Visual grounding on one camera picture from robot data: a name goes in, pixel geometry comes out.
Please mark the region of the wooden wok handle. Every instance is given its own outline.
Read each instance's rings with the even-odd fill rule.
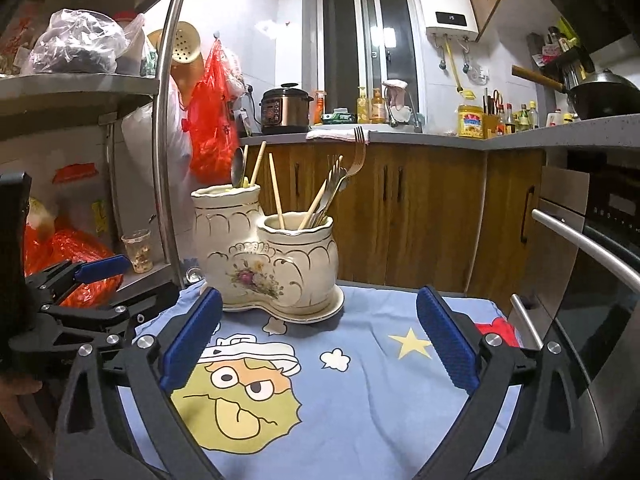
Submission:
[[[566,89],[564,88],[564,85],[562,83],[545,77],[538,72],[533,72],[533,70],[527,70],[526,68],[523,68],[521,66],[511,65],[511,75],[526,79],[527,81],[531,81],[532,83],[538,83],[539,85],[546,86],[547,88],[551,88],[556,92],[560,92],[561,94],[566,94]]]

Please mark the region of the spoon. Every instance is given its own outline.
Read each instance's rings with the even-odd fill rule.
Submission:
[[[244,181],[244,153],[242,148],[238,148],[231,161],[231,186],[242,187],[242,181]]]

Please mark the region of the saucer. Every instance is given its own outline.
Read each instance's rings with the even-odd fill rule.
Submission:
[[[314,314],[301,314],[300,316],[296,316],[294,314],[283,314],[267,303],[257,302],[242,306],[224,305],[223,310],[225,312],[243,312],[245,310],[251,310],[252,308],[260,308],[276,319],[280,319],[282,321],[287,321],[289,323],[309,324],[324,321],[325,319],[329,319],[330,317],[335,316],[338,312],[340,312],[343,305],[344,292],[339,286],[334,285],[334,290],[332,290],[330,294],[329,304],[320,312],[315,312]]]

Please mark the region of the digital display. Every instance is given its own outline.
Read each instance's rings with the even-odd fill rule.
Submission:
[[[609,206],[631,216],[636,216],[636,203],[618,195],[609,195]]]
[[[466,27],[466,18],[464,14],[455,14],[451,12],[436,12],[436,20],[444,25],[459,25]]]

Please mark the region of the yellow bottle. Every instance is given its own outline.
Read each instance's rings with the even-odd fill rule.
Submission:
[[[358,124],[369,124],[369,99],[367,89],[360,86],[360,97],[358,98]]]
[[[373,124],[386,123],[385,100],[382,97],[380,88],[373,89],[373,99],[371,100],[371,122]]]

